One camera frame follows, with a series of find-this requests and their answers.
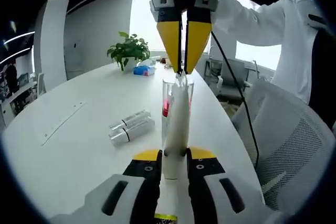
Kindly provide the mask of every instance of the black cable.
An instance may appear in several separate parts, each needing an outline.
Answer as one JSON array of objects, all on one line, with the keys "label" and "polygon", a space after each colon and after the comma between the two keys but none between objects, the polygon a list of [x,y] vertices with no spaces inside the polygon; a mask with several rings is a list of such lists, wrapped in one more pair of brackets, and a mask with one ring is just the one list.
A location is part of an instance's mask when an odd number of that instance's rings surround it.
[{"label": "black cable", "polygon": [[214,34],[213,31],[211,31],[211,34],[212,34],[212,37],[214,37],[214,39],[215,39],[215,41],[216,41],[216,43],[217,43],[217,46],[219,47],[219,50],[220,50],[221,53],[222,53],[222,56],[223,56],[223,58],[224,58],[224,60],[225,60],[225,62],[226,62],[226,64],[227,64],[227,67],[229,68],[229,71],[230,71],[230,73],[231,73],[231,75],[232,75],[232,78],[233,78],[233,80],[234,80],[234,82],[235,82],[235,85],[237,86],[237,89],[238,89],[238,91],[239,91],[239,94],[240,94],[240,96],[241,96],[241,99],[242,99],[242,101],[243,101],[243,104],[244,104],[244,106],[245,106],[246,114],[247,114],[247,119],[248,119],[248,124],[249,124],[249,126],[250,126],[251,134],[252,134],[252,138],[253,138],[254,145],[255,145],[255,147],[256,147],[256,151],[257,151],[257,159],[256,159],[256,164],[255,164],[255,166],[254,166],[254,168],[257,168],[258,161],[259,161],[259,148],[258,148],[258,145],[257,145],[256,137],[254,136],[254,131],[253,131],[252,123],[251,123],[251,117],[250,117],[250,113],[248,112],[248,107],[247,107],[247,103],[246,103],[245,97],[243,96],[243,93],[242,93],[242,91],[241,91],[241,89],[240,89],[239,83],[238,83],[238,81],[237,81],[237,79],[236,79],[236,77],[235,77],[235,74],[234,74],[233,71],[232,71],[232,68],[231,68],[231,66],[230,66],[230,64],[229,64],[229,61],[227,60],[227,58],[226,58],[226,56],[225,56],[225,53],[224,53],[222,47],[220,46],[220,44],[219,44],[219,42],[218,42],[218,39],[216,38],[216,36],[215,36],[215,34]]}]

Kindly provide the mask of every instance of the white table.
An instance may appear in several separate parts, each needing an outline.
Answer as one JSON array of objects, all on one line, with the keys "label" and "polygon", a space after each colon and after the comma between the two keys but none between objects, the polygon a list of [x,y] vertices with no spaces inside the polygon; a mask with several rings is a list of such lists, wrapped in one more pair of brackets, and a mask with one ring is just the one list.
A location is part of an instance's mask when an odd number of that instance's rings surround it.
[{"label": "white table", "polygon": [[34,87],[36,84],[37,84],[36,81],[28,82],[26,85],[21,87],[17,92],[15,92],[11,97],[9,97],[3,103],[1,103],[1,111],[6,127],[8,127],[11,121],[15,118],[15,115],[12,111],[11,102],[13,102],[16,98],[18,98],[18,96],[21,95],[23,92]]},{"label": "white table", "polygon": [[[114,64],[85,73],[41,96],[6,129],[4,149],[14,174],[47,218],[81,207],[85,195],[112,174],[122,174],[134,154],[161,148],[162,78],[174,73],[156,67],[150,77],[124,74]],[[192,78],[189,144],[212,151],[227,172],[261,191],[229,117],[196,71]],[[45,134],[81,102],[46,142]],[[109,125],[143,109],[152,113],[155,131],[115,148]]]}]

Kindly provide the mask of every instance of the green leaves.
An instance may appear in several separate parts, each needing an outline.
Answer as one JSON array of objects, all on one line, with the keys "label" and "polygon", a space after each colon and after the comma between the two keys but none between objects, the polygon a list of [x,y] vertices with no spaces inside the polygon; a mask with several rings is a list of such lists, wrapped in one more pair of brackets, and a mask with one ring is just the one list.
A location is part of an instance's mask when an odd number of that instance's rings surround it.
[{"label": "green leaves", "polygon": [[137,39],[137,34],[129,36],[122,31],[119,32],[119,35],[125,38],[124,42],[110,46],[107,50],[107,56],[115,59],[117,64],[120,64],[122,71],[129,62],[128,58],[134,57],[137,61],[143,61],[150,57],[148,43],[143,38]]}]

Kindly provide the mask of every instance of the potted plant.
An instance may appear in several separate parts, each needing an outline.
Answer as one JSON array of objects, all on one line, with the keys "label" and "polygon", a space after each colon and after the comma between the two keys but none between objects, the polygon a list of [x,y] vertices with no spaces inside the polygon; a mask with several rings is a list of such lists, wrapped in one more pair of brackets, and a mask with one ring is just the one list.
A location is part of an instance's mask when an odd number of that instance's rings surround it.
[{"label": "potted plant", "polygon": [[132,70],[139,61],[144,61],[150,57],[148,43],[144,39],[137,39],[136,34],[129,36],[122,31],[119,35],[125,38],[123,43],[112,45],[107,50],[107,56],[115,60],[120,65],[122,71]]}]

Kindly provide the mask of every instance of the white lab coat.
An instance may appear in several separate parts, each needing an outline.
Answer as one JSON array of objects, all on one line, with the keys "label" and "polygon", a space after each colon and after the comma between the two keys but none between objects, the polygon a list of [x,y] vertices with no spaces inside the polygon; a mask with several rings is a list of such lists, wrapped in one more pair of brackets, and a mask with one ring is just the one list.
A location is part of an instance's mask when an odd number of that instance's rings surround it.
[{"label": "white lab coat", "polygon": [[257,11],[243,7],[236,0],[218,0],[214,25],[244,44],[281,44],[272,83],[309,103],[311,55],[317,30],[301,21],[295,0],[279,0]]}]

